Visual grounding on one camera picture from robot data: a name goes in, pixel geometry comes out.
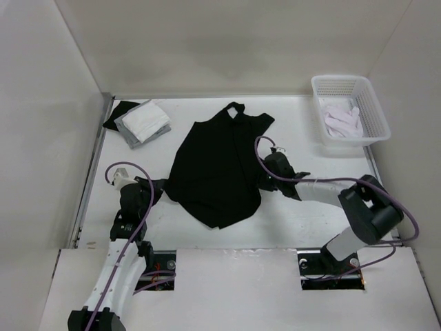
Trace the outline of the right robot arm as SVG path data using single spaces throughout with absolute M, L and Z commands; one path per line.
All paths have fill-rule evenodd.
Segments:
M 326 203 L 343 210 L 348 228 L 320 249 L 319 262 L 328 273 L 337 272 L 359 249 L 380 243 L 404 219 L 403 211 L 371 175 L 363 176 L 353 185 L 339 180 L 325 181 L 308 172 L 295 172 L 287 157 L 275 149 L 258 162 L 267 173 L 262 189 L 278 190 L 290 199 Z

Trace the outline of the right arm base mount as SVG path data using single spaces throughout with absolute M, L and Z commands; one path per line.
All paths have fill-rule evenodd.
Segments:
M 332 261 L 319 250 L 297 251 L 300 285 L 303 290 L 364 290 L 365 283 L 357 253 L 345 260 Z

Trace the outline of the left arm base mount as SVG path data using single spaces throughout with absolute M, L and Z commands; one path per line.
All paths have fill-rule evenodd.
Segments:
M 142 242 L 146 268 L 140 276 L 135 292 L 172 291 L 176 277 L 177 253 L 175 250 L 155 250 L 149 241 Z

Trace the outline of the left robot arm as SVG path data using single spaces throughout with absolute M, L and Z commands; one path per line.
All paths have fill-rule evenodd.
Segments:
M 120 209 L 110 230 L 106 260 L 98 280 L 80 310 L 71 311 L 69 330 L 125 330 L 126 313 L 141 275 L 154 269 L 152 244 L 145 241 L 144 219 L 161 198 L 166 180 L 126 179 L 115 175 Z

